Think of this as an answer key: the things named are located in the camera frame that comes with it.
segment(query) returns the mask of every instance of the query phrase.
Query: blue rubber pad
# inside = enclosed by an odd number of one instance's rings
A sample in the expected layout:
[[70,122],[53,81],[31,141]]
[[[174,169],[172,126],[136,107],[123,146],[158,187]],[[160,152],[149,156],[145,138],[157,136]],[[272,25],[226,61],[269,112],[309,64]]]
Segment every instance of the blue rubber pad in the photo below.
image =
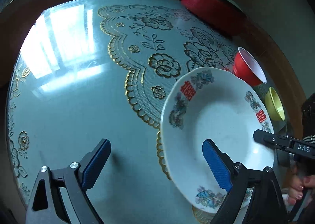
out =
[[105,140],[82,173],[82,189],[84,191],[92,188],[100,175],[109,155],[111,154],[111,143]]
[[204,155],[219,187],[225,189],[226,192],[229,192],[232,189],[230,172],[207,140],[202,144],[202,154]]

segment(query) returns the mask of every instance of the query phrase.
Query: hand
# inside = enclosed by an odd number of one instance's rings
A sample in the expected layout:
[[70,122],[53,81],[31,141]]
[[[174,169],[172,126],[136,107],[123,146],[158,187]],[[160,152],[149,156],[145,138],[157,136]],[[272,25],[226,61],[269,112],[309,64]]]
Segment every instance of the hand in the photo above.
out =
[[297,200],[300,200],[303,196],[302,190],[303,188],[315,188],[315,175],[304,177],[303,179],[300,179],[296,173],[297,173],[297,167],[294,167],[293,169],[294,175],[291,179],[291,184],[289,188],[289,197],[288,197],[288,203],[291,205],[294,205]]

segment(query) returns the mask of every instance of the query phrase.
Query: glass tabletop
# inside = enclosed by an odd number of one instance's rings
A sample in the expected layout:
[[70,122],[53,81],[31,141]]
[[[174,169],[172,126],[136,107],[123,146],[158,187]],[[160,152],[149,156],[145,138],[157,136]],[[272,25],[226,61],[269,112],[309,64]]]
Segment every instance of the glass tabletop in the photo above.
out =
[[[107,138],[111,156],[87,192],[104,223],[207,223],[171,181],[160,116],[182,75],[202,66],[232,72],[236,52],[177,0],[75,0],[44,11],[20,50],[7,102],[25,203],[41,166],[64,168]],[[267,78],[254,88],[261,99],[274,86]]]

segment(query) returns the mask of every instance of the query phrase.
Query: white plate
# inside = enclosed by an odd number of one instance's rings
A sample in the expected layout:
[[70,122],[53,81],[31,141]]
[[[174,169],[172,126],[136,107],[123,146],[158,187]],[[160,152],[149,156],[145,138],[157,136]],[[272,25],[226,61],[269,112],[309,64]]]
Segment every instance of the white plate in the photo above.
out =
[[273,133],[267,110],[254,90],[232,73],[201,67],[175,83],[163,107],[161,138],[171,179],[192,205],[216,213],[226,195],[203,157],[205,139],[211,138],[247,168],[272,167],[273,150],[254,142],[257,129]]

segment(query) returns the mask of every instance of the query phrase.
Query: red bowl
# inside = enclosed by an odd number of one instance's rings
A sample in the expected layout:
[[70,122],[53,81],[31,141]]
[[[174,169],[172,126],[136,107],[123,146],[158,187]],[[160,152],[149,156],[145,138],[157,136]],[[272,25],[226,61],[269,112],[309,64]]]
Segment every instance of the red bowl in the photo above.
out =
[[226,0],[182,0],[193,14],[230,36],[243,30],[246,15]]
[[254,57],[244,48],[239,47],[234,59],[234,74],[247,82],[250,86],[267,83],[267,78],[261,66]]

